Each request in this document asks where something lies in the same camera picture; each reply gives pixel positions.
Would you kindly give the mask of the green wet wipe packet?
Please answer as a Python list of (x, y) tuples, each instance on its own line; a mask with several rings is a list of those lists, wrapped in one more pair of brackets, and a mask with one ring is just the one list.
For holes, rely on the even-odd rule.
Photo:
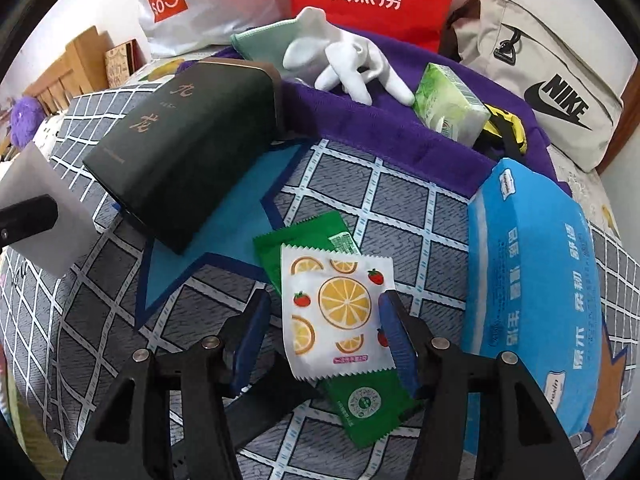
[(254, 248), (281, 298), (293, 376), (319, 386), (358, 448), (398, 428), (416, 402), (378, 308), (395, 287), (392, 259), (363, 255), (336, 211), (255, 237)]

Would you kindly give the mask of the fruit print wet wipe packet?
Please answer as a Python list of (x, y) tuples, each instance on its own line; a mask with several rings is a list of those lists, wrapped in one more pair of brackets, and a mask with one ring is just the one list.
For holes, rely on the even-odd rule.
[(392, 370), (378, 298), (394, 287), (391, 258), (282, 245), (282, 337), (293, 376)]

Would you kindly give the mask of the yellow black pouch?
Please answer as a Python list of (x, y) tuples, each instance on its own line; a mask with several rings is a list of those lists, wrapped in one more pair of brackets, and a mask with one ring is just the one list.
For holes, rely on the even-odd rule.
[(510, 158), (525, 164), (527, 138), (518, 116), (502, 108), (486, 104), (489, 119), (473, 144), (473, 150), (498, 162)]

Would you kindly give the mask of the green tissue packet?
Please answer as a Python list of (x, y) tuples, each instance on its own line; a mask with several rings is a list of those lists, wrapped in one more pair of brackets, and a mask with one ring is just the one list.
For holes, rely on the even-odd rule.
[(422, 124), (472, 148), (490, 118), (488, 107), (448, 66), (426, 66), (412, 109)]

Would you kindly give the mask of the white knit glove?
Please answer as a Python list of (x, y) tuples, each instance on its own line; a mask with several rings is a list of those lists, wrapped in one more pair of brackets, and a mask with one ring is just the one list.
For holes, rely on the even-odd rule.
[(381, 49), (369, 38), (331, 24), (323, 10), (306, 6), (295, 20), (295, 36), (285, 48), (283, 68), (298, 79), (309, 78), (317, 90), (342, 87), (352, 101), (370, 106), (368, 83), (378, 81), (402, 105), (414, 94)]

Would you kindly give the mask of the green microfiber cloth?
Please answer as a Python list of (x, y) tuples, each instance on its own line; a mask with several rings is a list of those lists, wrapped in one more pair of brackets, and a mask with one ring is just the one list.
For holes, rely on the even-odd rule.
[(297, 35), (296, 19), (288, 18), (234, 34), (231, 45), (247, 61), (270, 63), (284, 76), (288, 73), (282, 64), (284, 54)]

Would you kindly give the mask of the purple plush toy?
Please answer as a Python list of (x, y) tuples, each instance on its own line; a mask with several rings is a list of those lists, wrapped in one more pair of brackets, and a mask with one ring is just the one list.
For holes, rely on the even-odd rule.
[(22, 150), (34, 138), (46, 118), (47, 114), (37, 99), (23, 96), (12, 107), (11, 143)]

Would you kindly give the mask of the blue tissue pack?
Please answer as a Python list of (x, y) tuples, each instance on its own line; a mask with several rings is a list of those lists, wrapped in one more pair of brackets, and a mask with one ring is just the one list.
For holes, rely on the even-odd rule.
[(602, 354), (588, 223), (551, 179), (504, 158), (468, 206), (461, 347), (518, 355), (568, 436), (593, 428)]

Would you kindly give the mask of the wooden headboard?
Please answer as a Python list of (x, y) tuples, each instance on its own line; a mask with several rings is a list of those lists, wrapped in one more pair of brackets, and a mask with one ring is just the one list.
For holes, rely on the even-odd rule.
[(64, 53), (26, 88), (23, 96), (36, 99), (44, 114), (51, 116), (67, 110), (76, 96), (107, 89), (105, 53), (111, 47), (108, 33), (91, 26), (66, 44)]

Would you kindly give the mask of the brown cardboard box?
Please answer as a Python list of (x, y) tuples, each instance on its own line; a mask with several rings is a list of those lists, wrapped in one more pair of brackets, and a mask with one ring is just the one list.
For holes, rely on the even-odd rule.
[(122, 86), (144, 64), (137, 40), (129, 40), (112, 47), (104, 54), (105, 73), (108, 86)]

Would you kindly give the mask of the dark green tea tin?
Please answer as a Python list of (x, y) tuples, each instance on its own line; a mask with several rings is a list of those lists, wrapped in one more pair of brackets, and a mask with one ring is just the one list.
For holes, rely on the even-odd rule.
[(271, 64), (206, 58), (119, 119), (84, 165), (146, 234), (182, 254), (280, 139), (281, 84)]

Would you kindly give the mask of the newspaper print pillow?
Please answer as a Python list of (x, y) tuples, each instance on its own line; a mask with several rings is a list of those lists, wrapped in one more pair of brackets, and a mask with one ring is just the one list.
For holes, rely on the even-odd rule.
[(586, 219), (620, 242), (611, 203), (597, 171), (582, 171), (554, 145), (548, 146), (547, 151), (558, 180), (570, 187), (574, 201), (582, 207)]

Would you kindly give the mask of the purple fleece blanket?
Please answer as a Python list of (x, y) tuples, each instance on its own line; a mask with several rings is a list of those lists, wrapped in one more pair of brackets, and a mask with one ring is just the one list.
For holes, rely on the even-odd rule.
[[(446, 65), (481, 101), (521, 119), (527, 138), (525, 165), (566, 195), (570, 186), (556, 176), (548, 153), (550, 140), (530, 106), (514, 93), (459, 63), (414, 44), (364, 32), (410, 88), (416, 88), (427, 64)], [(329, 139), (390, 162), (392, 166), (466, 198), (489, 177), (495, 162), (472, 148), (427, 129), (410, 107), (399, 104), (378, 82), (368, 85), (373, 104), (352, 102), (344, 92), (325, 92), (304, 84), (282, 84), (284, 128), (290, 133)]]

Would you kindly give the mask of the white Miniso plastic bag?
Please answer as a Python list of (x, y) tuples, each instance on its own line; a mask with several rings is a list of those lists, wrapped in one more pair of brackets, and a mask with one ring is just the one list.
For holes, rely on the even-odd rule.
[(154, 58), (171, 58), (279, 21), (284, 0), (139, 0), (139, 23)]

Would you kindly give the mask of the beige Nike waist bag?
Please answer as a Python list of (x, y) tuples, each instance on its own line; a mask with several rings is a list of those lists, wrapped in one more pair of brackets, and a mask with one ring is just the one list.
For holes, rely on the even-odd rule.
[(561, 36), (514, 0), (468, 0), (447, 32), (461, 64), (526, 101), (576, 166), (599, 166), (624, 104)]

